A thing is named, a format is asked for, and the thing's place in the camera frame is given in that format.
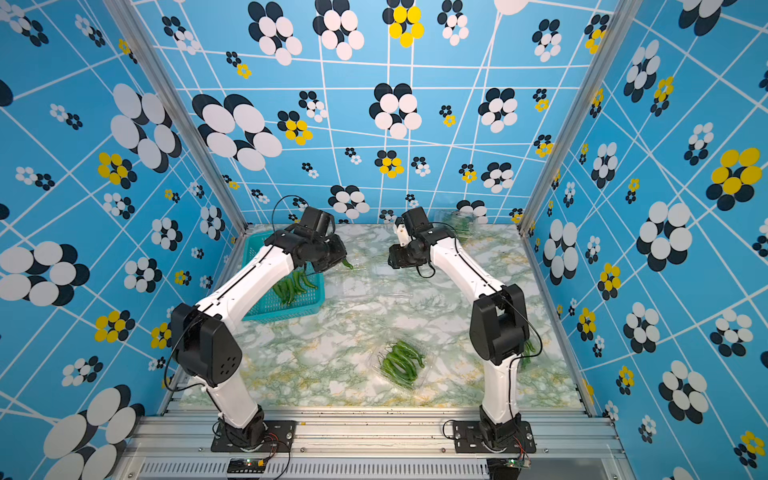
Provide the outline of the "clear clamshell with peppers front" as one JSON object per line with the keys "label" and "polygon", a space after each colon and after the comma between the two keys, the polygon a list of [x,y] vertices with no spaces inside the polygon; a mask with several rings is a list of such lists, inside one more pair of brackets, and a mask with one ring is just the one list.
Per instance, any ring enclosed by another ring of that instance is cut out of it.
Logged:
{"label": "clear clamshell with peppers front", "polygon": [[426,350],[405,337],[379,345],[371,356],[371,367],[386,381],[405,390],[420,388],[431,367]]}

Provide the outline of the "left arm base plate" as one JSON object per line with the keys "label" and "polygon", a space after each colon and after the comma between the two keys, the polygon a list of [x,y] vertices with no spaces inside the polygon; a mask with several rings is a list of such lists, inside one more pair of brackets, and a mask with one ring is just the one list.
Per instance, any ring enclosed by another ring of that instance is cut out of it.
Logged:
{"label": "left arm base plate", "polygon": [[219,419],[213,426],[210,450],[215,453],[288,452],[292,448],[295,421],[265,421],[237,429]]}

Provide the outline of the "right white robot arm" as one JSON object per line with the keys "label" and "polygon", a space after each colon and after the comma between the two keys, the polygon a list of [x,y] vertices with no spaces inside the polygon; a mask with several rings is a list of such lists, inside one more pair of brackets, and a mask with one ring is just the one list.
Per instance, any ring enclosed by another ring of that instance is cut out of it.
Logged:
{"label": "right white robot arm", "polygon": [[417,207],[395,221],[398,242],[389,248],[394,269],[431,266],[445,273],[471,303],[469,338],[483,361],[484,394],[479,407],[483,442],[499,452],[524,448],[527,439],[517,405],[517,372],[530,339],[525,296],[485,271],[461,246],[447,224],[435,225]]}

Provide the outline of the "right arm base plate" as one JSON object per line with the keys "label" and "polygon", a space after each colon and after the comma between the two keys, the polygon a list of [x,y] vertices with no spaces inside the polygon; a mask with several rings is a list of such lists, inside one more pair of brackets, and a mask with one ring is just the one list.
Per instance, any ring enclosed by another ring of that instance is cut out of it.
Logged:
{"label": "right arm base plate", "polygon": [[518,458],[537,451],[531,425],[526,421],[510,422],[509,429],[503,426],[500,438],[480,421],[451,420],[449,424],[456,453],[504,454]]}

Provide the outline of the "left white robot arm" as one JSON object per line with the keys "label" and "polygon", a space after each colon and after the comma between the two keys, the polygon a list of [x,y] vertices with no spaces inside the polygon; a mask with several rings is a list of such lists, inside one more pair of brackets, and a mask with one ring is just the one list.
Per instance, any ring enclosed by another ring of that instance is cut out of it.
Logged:
{"label": "left white robot arm", "polygon": [[235,334],[249,310],[279,281],[311,265],[322,273],[341,263],[346,248],[332,214],[308,207],[299,222],[274,231],[254,258],[212,294],[171,315],[174,360],[201,386],[219,412],[221,436],[243,450],[267,437],[264,411],[241,376],[242,350]]}

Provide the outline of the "green peppers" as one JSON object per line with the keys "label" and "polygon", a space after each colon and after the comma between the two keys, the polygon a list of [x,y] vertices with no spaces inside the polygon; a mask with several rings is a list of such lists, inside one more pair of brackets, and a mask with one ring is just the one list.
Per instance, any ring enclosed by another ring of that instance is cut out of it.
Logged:
{"label": "green peppers", "polygon": [[317,289],[318,286],[312,282],[311,275],[303,269],[293,271],[272,287],[280,303],[287,306]]}

